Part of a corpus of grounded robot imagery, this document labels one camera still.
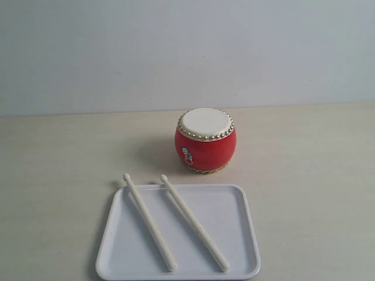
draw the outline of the tray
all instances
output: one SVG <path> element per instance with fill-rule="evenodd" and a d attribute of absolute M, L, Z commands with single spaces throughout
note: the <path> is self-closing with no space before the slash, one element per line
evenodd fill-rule
<path fill-rule="evenodd" d="M 126 188 L 116 192 L 97 257 L 105 280 L 244 280 L 260 257 L 246 194 L 234 184 L 176 184 L 180 195 L 230 263 L 221 272 L 163 185 L 137 186 L 175 257 L 168 272 Z"/>

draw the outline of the drumstick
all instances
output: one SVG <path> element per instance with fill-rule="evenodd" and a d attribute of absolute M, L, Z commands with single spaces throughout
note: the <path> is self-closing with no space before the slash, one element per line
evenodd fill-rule
<path fill-rule="evenodd" d="M 181 209 L 181 212 L 185 215 L 187 222 L 191 225 L 195 233 L 197 233 L 198 237 L 202 240 L 206 248 L 209 250 L 211 256 L 220 266 L 221 270 L 223 272 L 228 271 L 230 267 L 229 263 L 225 259 L 224 255 L 220 252 L 218 247 L 215 245 L 215 243 L 212 241 L 212 239 L 209 237 L 208 233 L 204 230 L 203 226 L 199 223 L 197 218 L 191 212 L 188 205 L 186 205 L 186 203 L 184 202 L 184 200 L 178 193 L 176 187 L 174 187 L 168 181 L 168 178 L 164 174 L 161 175 L 161 180 L 164 183 L 166 189 L 171 193 L 174 201 L 176 202 L 178 207 Z"/>
<path fill-rule="evenodd" d="M 164 241 L 162 234 L 160 233 L 158 227 L 156 226 L 155 221 L 152 219 L 150 212 L 147 209 L 146 204 L 144 203 L 143 199 L 141 198 L 141 195 L 139 194 L 137 188 L 135 187 L 135 184 L 130 178 L 129 174 L 123 175 L 124 180 L 127 182 L 129 191 L 131 195 L 133 196 L 133 199 L 138 207 L 138 211 L 141 213 L 141 216 L 144 220 L 144 222 L 147 225 L 148 230 L 150 231 L 160 254 L 163 257 L 163 260 L 166 264 L 166 267 L 170 272 L 174 271 L 177 267 L 177 263 L 175 259 L 173 258 L 166 242 Z"/>

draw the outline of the wooden table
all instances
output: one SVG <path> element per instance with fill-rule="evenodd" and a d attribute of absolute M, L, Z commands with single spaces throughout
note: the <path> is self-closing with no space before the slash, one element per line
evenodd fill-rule
<path fill-rule="evenodd" d="M 139 184 L 235 183 L 248 195 L 257 281 L 372 281 L 375 103 L 227 110 L 237 151 L 192 173 L 180 111 L 0 119 L 0 280 L 99 280 L 95 261 L 123 172 Z"/>

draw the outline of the drum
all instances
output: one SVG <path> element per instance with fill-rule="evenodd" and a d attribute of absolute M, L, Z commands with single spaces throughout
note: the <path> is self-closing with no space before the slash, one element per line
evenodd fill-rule
<path fill-rule="evenodd" d="M 191 169 L 212 173 L 225 167 L 236 149 L 236 130 L 228 114 L 215 108 L 197 108 L 178 120 L 175 146 Z"/>

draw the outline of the drum head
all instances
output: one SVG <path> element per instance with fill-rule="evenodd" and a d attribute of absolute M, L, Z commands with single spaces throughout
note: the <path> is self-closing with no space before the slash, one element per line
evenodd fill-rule
<path fill-rule="evenodd" d="M 181 119 L 184 130 L 196 136 L 220 136 L 231 131 L 231 119 L 223 111 L 215 108 L 193 109 Z"/>

